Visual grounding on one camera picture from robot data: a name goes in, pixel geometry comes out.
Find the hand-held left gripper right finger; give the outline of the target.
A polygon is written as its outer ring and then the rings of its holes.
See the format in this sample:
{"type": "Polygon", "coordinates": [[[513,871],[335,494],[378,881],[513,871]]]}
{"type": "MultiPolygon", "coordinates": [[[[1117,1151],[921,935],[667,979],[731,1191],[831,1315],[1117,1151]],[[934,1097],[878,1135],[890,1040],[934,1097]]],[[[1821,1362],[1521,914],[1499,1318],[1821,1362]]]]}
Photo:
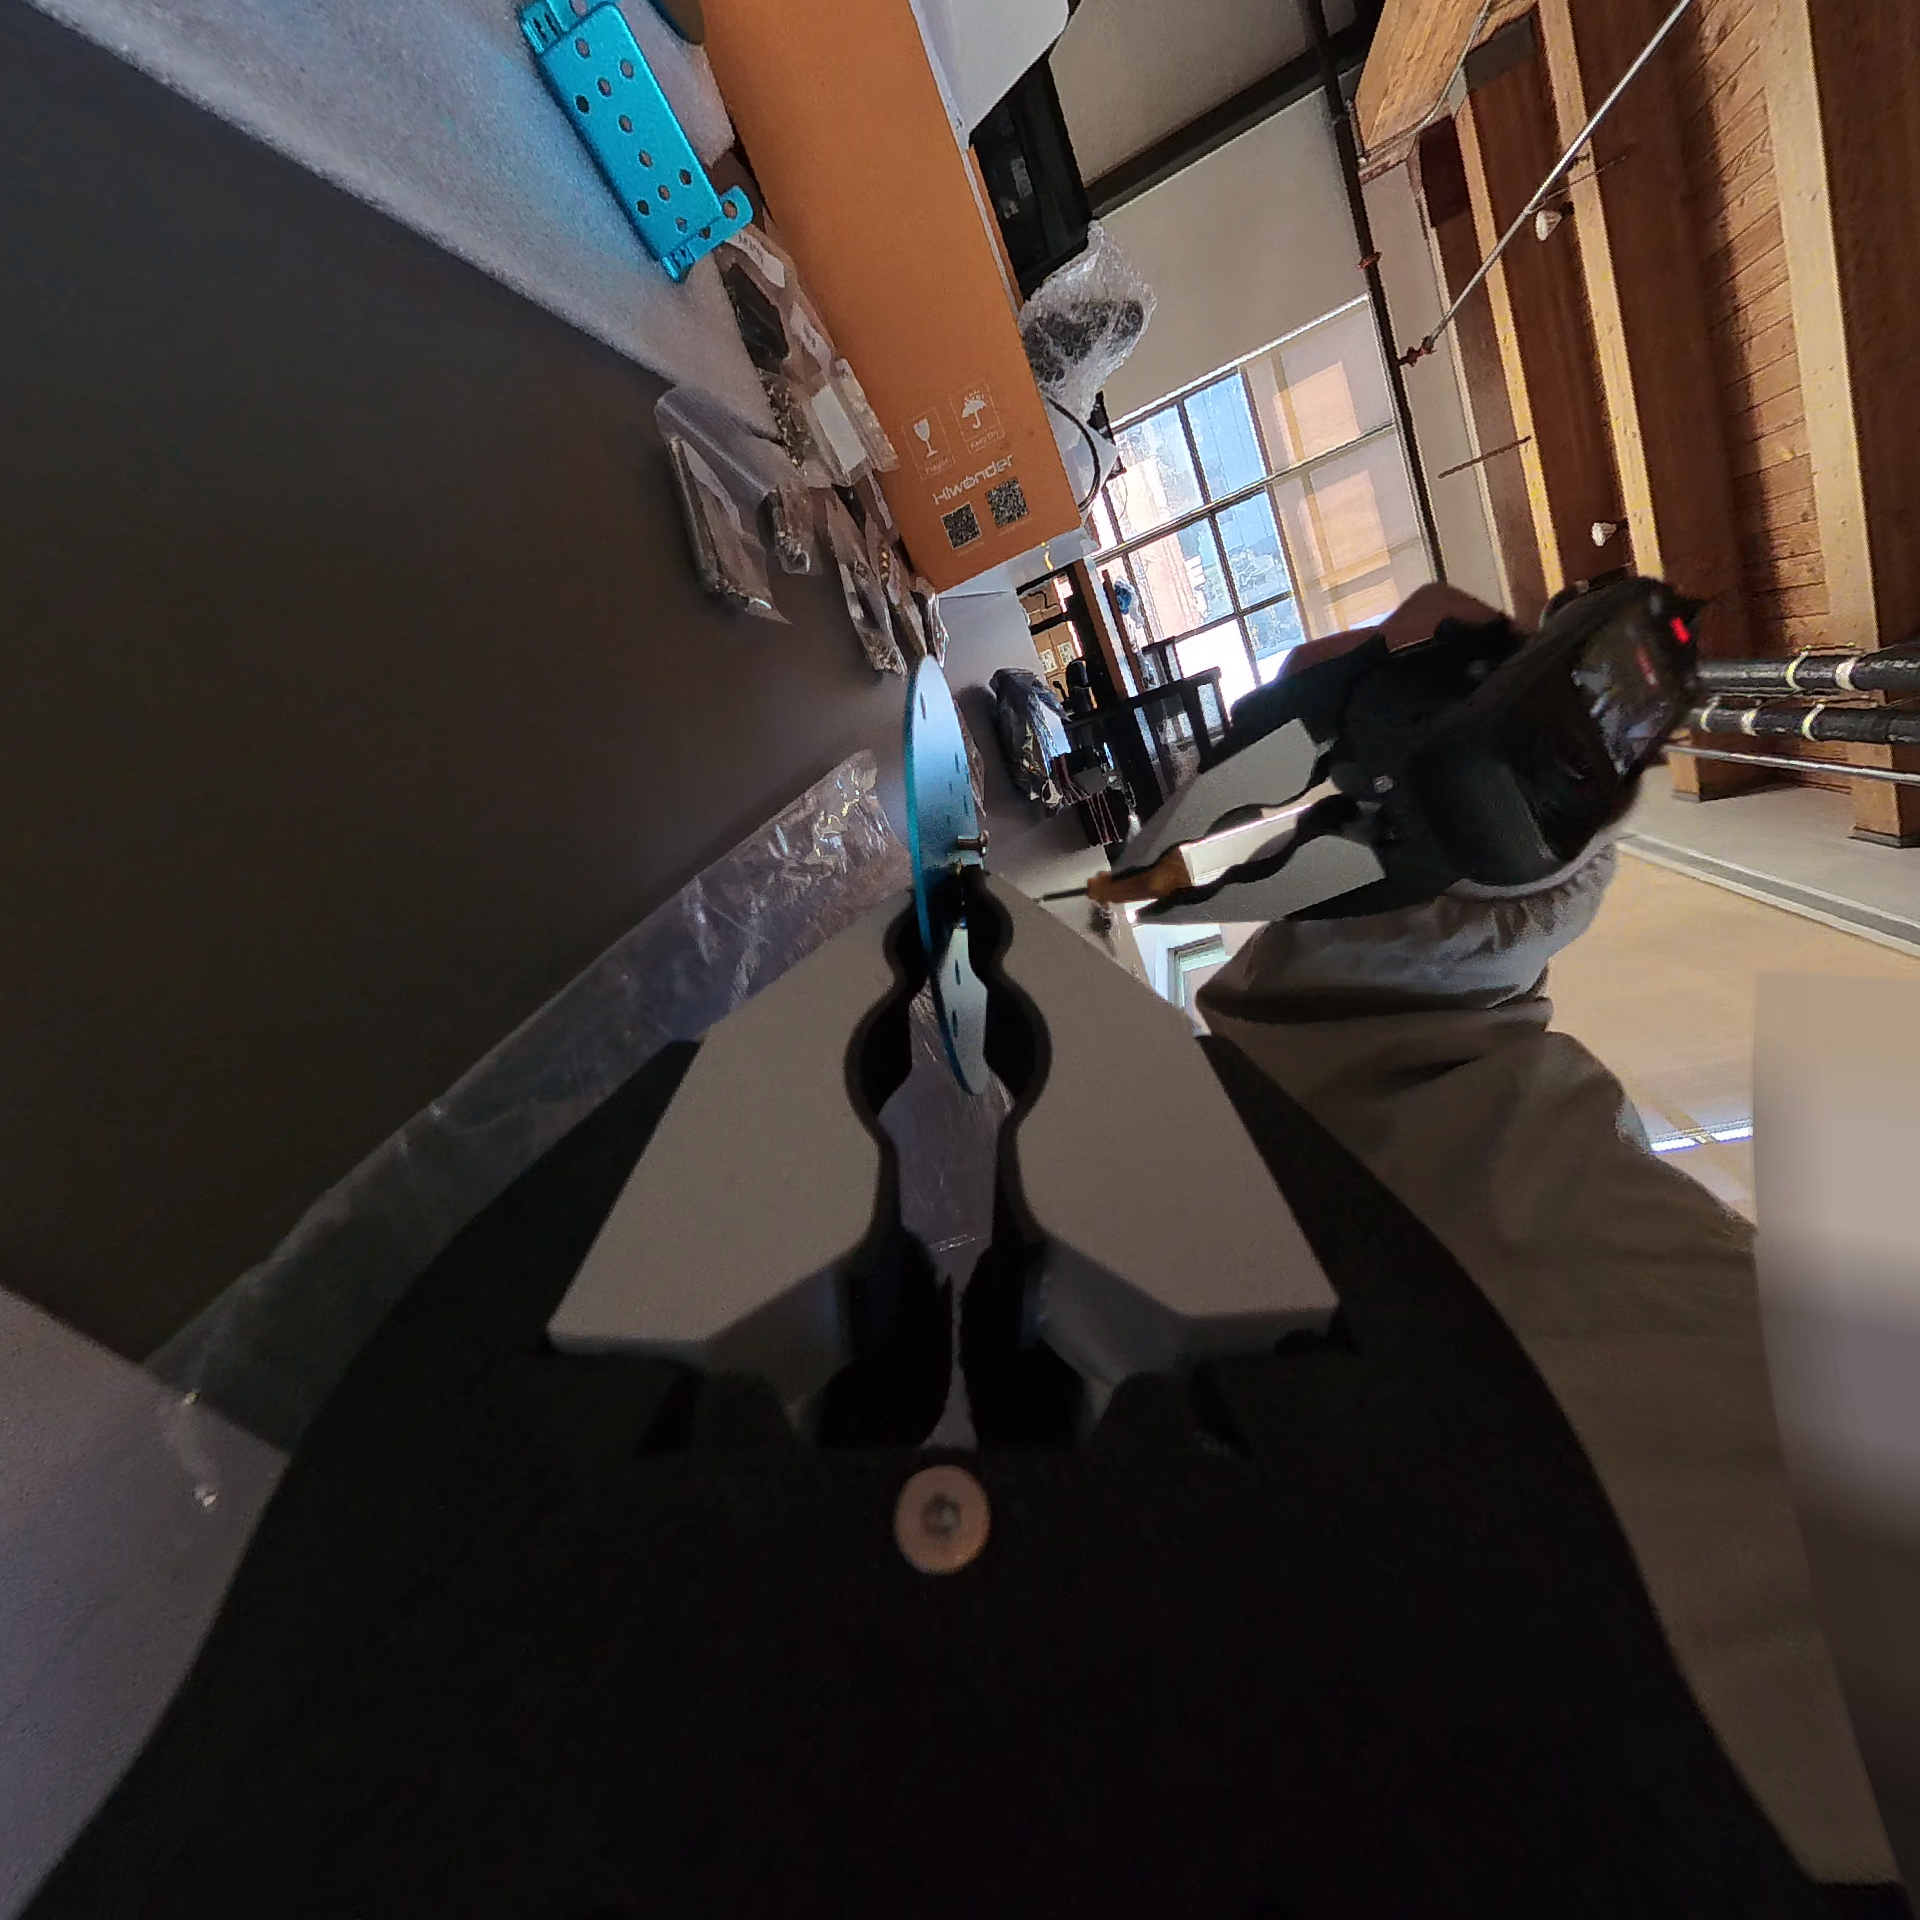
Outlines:
{"type": "Polygon", "coordinates": [[[1191,1023],[1002,881],[968,889],[1013,1095],[960,1305],[984,1450],[1069,1450],[1136,1378],[1318,1343],[1337,1294],[1191,1023]]]}

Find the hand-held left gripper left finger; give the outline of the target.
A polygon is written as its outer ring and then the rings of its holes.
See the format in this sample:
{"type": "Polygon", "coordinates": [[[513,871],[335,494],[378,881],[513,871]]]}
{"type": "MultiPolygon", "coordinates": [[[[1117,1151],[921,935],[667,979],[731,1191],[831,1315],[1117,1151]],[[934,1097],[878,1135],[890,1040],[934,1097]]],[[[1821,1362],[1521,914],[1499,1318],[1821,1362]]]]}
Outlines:
{"type": "Polygon", "coordinates": [[[881,898],[689,1051],[546,1338],[747,1376],[826,1448],[921,1440],[921,1246],[879,1123],[921,937],[881,898]]]}

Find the orange handled screwdriver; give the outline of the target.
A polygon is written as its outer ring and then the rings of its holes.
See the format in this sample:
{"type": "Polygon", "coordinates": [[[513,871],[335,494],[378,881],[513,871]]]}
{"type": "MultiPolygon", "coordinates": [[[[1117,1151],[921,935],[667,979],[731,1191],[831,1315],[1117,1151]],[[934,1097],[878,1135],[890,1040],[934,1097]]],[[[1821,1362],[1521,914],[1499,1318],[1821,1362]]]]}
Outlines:
{"type": "Polygon", "coordinates": [[[1146,870],[1094,873],[1078,888],[1039,895],[1037,901],[1086,898],[1096,905],[1137,905],[1183,895],[1191,888],[1192,875],[1186,856],[1181,849],[1174,849],[1146,870]]]}

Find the blue round metal disc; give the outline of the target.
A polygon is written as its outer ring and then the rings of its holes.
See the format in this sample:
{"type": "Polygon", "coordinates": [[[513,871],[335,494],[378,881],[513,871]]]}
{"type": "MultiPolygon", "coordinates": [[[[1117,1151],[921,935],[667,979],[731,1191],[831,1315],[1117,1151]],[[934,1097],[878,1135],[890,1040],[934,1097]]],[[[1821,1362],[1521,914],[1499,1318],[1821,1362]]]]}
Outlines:
{"type": "Polygon", "coordinates": [[[970,833],[979,816],[962,721],[943,670],[929,657],[906,673],[903,798],[910,889],[931,1013],[953,1079],[977,1097],[991,1082],[989,1017],[1005,923],[986,870],[954,873],[943,865],[950,839],[970,833]]]}

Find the person's right forearm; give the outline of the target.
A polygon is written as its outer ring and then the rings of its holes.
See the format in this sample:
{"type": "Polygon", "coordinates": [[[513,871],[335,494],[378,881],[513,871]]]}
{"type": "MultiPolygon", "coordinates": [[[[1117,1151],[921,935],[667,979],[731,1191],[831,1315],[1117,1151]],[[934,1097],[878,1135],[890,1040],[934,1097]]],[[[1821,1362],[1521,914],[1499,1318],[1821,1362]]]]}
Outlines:
{"type": "Polygon", "coordinates": [[[1755,1232],[1648,1151],[1551,1023],[1547,971],[1616,875],[1258,928],[1201,991],[1235,1046],[1414,1215],[1542,1370],[1715,1738],[1824,1888],[1899,1879],[1791,1510],[1755,1232]]]}

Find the grey desk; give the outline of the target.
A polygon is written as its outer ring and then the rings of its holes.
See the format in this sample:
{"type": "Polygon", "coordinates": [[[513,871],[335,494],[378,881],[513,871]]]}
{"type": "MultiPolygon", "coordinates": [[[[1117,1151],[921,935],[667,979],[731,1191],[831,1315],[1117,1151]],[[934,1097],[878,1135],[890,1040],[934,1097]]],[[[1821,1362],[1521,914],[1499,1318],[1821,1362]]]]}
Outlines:
{"type": "Polygon", "coordinates": [[[656,406],[769,431],[513,5],[5,5],[7,863],[107,898],[661,891],[898,679],[689,582],[656,406]]]}

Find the clear plastic bag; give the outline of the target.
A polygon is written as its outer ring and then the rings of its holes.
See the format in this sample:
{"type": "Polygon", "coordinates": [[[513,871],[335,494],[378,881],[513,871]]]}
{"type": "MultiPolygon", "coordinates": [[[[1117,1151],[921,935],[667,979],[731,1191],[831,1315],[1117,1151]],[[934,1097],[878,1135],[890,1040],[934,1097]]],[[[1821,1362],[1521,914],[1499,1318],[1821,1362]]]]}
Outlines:
{"type": "Polygon", "coordinates": [[[624,930],[373,1147],[145,1361],[198,1515],[273,1477],[415,1278],[663,1049],[705,1030],[905,886],[873,750],[841,760],[624,930]]]}

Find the large window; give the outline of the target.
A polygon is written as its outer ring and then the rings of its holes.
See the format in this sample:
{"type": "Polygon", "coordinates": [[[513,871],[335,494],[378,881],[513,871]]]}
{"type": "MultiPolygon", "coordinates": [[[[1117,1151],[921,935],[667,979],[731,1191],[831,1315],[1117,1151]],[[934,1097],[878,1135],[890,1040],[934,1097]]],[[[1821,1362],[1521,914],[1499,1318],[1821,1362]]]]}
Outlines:
{"type": "Polygon", "coordinates": [[[1117,451],[1089,571],[1139,689],[1216,675],[1231,704],[1432,582],[1363,301],[1139,413],[1117,451]]]}

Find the black insulated pipe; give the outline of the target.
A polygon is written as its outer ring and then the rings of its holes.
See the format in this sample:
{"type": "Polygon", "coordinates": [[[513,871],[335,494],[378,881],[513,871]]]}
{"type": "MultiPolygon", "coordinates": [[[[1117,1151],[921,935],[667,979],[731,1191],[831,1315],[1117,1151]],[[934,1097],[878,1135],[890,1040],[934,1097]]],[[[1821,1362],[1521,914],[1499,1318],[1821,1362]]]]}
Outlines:
{"type": "Polygon", "coordinates": [[[1917,697],[1917,640],[1871,651],[1806,650],[1790,658],[1715,658],[1696,673],[1709,697],[1917,697]]]}
{"type": "Polygon", "coordinates": [[[1915,704],[1850,704],[1713,694],[1687,711],[1703,736],[1801,739],[1819,745],[1917,747],[1915,704]]]}

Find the bubble wrap bundle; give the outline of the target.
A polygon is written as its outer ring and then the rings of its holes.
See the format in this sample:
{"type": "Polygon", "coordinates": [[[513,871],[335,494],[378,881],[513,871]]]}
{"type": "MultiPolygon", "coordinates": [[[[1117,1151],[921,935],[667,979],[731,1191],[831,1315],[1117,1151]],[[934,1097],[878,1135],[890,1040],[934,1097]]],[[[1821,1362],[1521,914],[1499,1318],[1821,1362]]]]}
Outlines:
{"type": "Polygon", "coordinates": [[[1039,393],[1088,422],[1157,312],[1157,293],[1102,223],[1078,257],[1021,305],[1017,326],[1039,393]]]}

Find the thin metal rod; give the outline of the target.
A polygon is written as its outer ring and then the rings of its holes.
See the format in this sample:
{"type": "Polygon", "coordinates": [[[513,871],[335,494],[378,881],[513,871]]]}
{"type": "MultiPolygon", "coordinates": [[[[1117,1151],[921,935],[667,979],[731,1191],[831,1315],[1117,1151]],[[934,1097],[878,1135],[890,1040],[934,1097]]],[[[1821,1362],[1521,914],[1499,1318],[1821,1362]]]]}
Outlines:
{"type": "Polygon", "coordinates": [[[1664,43],[1667,42],[1667,38],[1674,33],[1674,27],[1680,26],[1680,21],[1687,16],[1687,13],[1691,7],[1694,7],[1691,3],[1678,3],[1678,5],[1671,7],[1671,13],[1662,21],[1662,26],[1655,30],[1655,35],[1648,38],[1646,47],[1633,55],[1632,64],[1623,71],[1618,83],[1594,106],[1589,121],[1569,138],[1569,145],[1566,146],[1561,159],[1551,165],[1551,169],[1544,174],[1544,178],[1531,193],[1531,198],[1520,208],[1513,224],[1489,247],[1489,253],[1479,263],[1474,274],[1464,281],[1463,290],[1443,310],[1439,320],[1430,328],[1430,331],[1425,331],[1425,337],[1422,337],[1419,343],[1414,343],[1411,349],[1405,349],[1398,355],[1398,366],[1400,369],[1411,369],[1411,366],[1417,366],[1419,361],[1423,361],[1425,357],[1432,355],[1439,338],[1450,329],[1457,314],[1467,307],[1470,301],[1474,301],[1475,290],[1485,283],[1488,274],[1499,263],[1502,255],[1514,242],[1514,239],[1523,230],[1533,226],[1536,215],[1542,214],[1547,208],[1547,203],[1559,198],[1562,183],[1567,181],[1567,171],[1575,169],[1577,159],[1592,145],[1592,138],[1597,135],[1597,130],[1605,125],[1605,120],[1609,118],[1609,113],[1619,106],[1623,97],[1632,90],[1632,85],[1639,80],[1641,71],[1649,64],[1649,61],[1664,49],[1664,43]]]}

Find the pile of small parts bags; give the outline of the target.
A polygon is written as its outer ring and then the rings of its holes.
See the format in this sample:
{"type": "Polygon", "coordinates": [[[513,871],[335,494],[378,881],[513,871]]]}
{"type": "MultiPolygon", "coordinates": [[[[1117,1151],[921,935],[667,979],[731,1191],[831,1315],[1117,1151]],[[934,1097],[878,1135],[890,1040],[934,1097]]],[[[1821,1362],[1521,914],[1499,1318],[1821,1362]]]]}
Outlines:
{"type": "Polygon", "coordinates": [[[943,664],[938,597],[910,563],[881,489],[895,446],[797,262],[757,224],[713,262],[773,427],[761,434],[685,387],[656,408],[702,589],[721,608],[782,622],[777,579],[825,579],[873,673],[943,664]]]}

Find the black monitor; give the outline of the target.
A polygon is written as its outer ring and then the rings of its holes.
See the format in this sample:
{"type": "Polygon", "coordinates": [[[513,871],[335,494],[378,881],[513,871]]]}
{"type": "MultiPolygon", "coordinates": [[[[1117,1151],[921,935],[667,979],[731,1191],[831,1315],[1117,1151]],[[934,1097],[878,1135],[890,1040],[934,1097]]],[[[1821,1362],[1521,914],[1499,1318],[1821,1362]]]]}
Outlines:
{"type": "Polygon", "coordinates": [[[970,152],[1017,297],[1029,301],[1088,250],[1094,221],[1045,58],[975,125],[970,152]]]}

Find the orange cardboard box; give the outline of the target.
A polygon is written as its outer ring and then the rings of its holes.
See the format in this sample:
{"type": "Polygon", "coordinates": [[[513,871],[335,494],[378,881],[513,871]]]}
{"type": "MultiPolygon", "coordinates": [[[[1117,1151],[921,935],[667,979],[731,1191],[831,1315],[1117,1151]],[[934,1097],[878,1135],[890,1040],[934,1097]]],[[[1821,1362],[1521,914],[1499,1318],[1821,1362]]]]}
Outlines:
{"type": "Polygon", "coordinates": [[[895,448],[881,497],[936,593],[1066,561],[1081,510],[1017,283],[906,3],[718,3],[704,49],[774,230],[895,448]]]}

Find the blue perforated metal plate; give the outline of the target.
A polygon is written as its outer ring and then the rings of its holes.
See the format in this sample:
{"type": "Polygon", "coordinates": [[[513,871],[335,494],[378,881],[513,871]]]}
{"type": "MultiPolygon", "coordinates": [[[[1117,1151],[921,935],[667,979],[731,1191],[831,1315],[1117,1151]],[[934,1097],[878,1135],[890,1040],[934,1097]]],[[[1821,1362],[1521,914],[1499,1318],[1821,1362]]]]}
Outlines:
{"type": "Polygon", "coordinates": [[[619,5],[521,5],[518,33],[621,217],[669,281],[683,283],[752,224],[752,193],[713,181],[619,5]]]}

